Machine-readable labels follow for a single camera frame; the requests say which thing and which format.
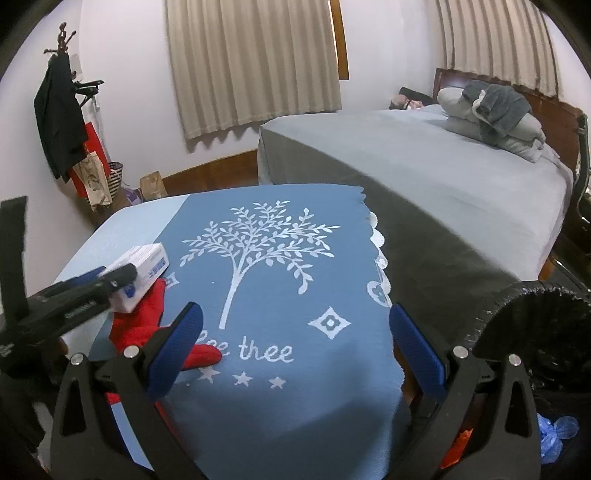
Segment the blue tablecloth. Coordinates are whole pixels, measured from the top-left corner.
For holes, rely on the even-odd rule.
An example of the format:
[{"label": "blue tablecloth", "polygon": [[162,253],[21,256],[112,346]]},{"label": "blue tablecloth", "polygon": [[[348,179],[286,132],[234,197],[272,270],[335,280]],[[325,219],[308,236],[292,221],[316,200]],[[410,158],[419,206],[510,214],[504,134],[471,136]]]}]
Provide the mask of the blue tablecloth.
[{"label": "blue tablecloth", "polygon": [[162,325],[196,301],[199,342],[224,354],[163,400],[210,480],[386,474],[410,415],[369,218],[358,187],[247,187],[187,197],[155,239],[170,259]]}]

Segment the black jacket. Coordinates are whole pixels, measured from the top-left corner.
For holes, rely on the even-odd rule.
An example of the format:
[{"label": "black jacket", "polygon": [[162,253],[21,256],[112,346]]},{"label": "black jacket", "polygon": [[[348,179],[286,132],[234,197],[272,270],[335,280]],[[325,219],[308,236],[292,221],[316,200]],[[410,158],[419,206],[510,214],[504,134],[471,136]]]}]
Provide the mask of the black jacket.
[{"label": "black jacket", "polygon": [[59,52],[51,57],[35,96],[35,115],[51,172],[55,178],[68,181],[68,168],[86,157],[83,143],[88,135],[74,93],[67,53]]}]

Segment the gray towel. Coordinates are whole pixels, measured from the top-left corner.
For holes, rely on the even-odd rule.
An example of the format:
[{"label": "gray towel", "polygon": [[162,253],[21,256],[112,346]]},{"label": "gray towel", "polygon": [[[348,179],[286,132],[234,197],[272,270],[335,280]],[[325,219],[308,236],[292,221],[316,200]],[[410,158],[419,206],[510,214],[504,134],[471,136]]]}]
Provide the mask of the gray towel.
[{"label": "gray towel", "polygon": [[489,83],[482,80],[470,80],[464,87],[462,96],[470,103],[476,102],[480,96],[480,92],[486,90],[490,86]]},{"label": "gray towel", "polygon": [[508,85],[492,84],[486,88],[483,85],[487,84],[480,80],[468,82],[462,95],[473,102],[482,90],[486,90],[486,95],[476,110],[488,122],[480,122],[480,134],[484,143],[496,145],[517,126],[526,113],[531,112],[531,105],[522,94]]}]

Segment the gray bedsheet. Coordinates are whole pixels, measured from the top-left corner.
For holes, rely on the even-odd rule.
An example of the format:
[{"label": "gray bedsheet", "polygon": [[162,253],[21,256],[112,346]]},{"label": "gray bedsheet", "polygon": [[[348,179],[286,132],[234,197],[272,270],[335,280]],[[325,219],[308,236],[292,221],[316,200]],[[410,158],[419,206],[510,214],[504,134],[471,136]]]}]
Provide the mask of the gray bedsheet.
[{"label": "gray bedsheet", "polygon": [[426,111],[325,113],[261,127],[260,183],[360,185],[386,243],[391,299],[450,341],[478,304],[537,278],[572,174],[446,131]]}]

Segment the red glove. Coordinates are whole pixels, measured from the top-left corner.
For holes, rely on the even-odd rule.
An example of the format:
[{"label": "red glove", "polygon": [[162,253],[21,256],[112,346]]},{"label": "red glove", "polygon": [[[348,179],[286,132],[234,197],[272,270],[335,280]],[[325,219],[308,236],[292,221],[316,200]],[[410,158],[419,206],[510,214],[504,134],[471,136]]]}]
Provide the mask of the red glove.
[{"label": "red glove", "polygon": [[[152,334],[161,327],[160,317],[164,311],[164,290],[166,282],[163,278],[156,280],[137,307],[131,313],[115,313],[109,339],[118,353],[129,345],[144,346]],[[212,345],[194,345],[184,361],[183,370],[197,367],[208,367],[222,359],[220,350]],[[108,393],[109,404],[120,401],[119,395]]]}]

